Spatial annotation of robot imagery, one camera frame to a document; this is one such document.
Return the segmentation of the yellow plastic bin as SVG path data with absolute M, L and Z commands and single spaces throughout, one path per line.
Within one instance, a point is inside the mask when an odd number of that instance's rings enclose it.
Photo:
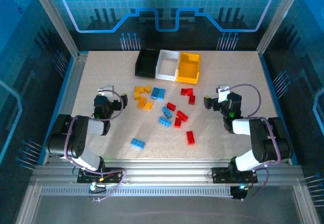
M 200 55 L 181 52 L 177 69 L 177 82 L 197 84 L 200 73 Z

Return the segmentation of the black plastic bin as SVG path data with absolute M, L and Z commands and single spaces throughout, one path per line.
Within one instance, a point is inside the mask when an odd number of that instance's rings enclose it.
M 141 49 L 135 64 L 135 76 L 155 78 L 160 50 Z

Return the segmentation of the white plastic bin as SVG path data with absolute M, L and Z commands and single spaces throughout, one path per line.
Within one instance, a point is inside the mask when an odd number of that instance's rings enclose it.
M 176 81 L 179 65 L 180 52 L 160 50 L 155 78 L 168 81 Z

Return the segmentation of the black controller box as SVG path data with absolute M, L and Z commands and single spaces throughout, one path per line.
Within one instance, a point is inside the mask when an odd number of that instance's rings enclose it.
M 249 188 L 242 185 L 242 186 L 231 186 L 230 187 L 230 194 L 232 199 L 243 201 L 248 194 Z

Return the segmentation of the aluminium side rail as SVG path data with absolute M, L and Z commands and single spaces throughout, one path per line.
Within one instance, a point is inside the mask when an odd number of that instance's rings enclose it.
M 38 165 L 45 165 L 48 160 L 48 154 L 45 150 L 46 141 L 54 126 L 55 120 L 59 114 L 71 114 L 75 103 L 77 91 L 82 78 L 83 70 L 88 57 L 88 51 L 81 51 L 77 59 L 71 59 L 66 75 L 64 77 L 60 93 L 56 102 L 53 116 L 50 121 L 48 132 L 45 137 Z

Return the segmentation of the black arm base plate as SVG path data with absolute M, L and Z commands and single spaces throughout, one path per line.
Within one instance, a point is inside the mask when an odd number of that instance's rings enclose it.
M 258 182 L 255 172 L 238 171 L 229 167 L 212 168 L 212 179 L 214 184 L 250 184 Z
M 78 172 L 77 176 L 77 183 L 79 184 L 91 184 L 92 182 L 97 182 L 97 183 L 118 183 L 122 176 L 123 172 L 121 171 L 120 168 L 103 168 L 101 169 L 101 172 L 111 172 L 115 171 L 115 173 L 110 173 L 110 174 L 96 174 L 96 173 L 91 173 L 85 170 L 80 169 Z

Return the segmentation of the aluminium table edge rail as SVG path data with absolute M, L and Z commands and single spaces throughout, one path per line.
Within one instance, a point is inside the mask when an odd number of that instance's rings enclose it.
M 125 185 L 132 186 L 211 186 L 211 169 L 227 167 L 225 160 L 215 159 L 113 159 L 105 164 L 124 168 Z M 46 165 L 37 166 L 30 181 L 38 185 L 76 185 L 77 168 L 63 159 L 51 158 Z M 305 179 L 300 166 L 282 162 L 257 171 L 258 185 L 298 186 Z

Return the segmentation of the aluminium frame post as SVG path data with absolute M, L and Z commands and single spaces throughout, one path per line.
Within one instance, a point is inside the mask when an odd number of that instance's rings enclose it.
M 39 0 L 42 7 L 46 11 L 47 15 L 49 16 L 52 24 L 54 25 L 55 29 L 59 33 L 61 39 L 63 40 L 64 44 L 66 45 L 68 51 L 70 52 L 71 56 L 74 59 L 78 59 L 79 57 L 79 50 L 69 33 L 62 17 L 59 14 L 54 2 L 52 0 Z
M 281 0 L 268 28 L 266 29 L 263 37 L 260 40 L 260 43 L 257 46 L 256 51 L 259 55 L 259 58 L 263 56 L 294 1 L 295 0 Z

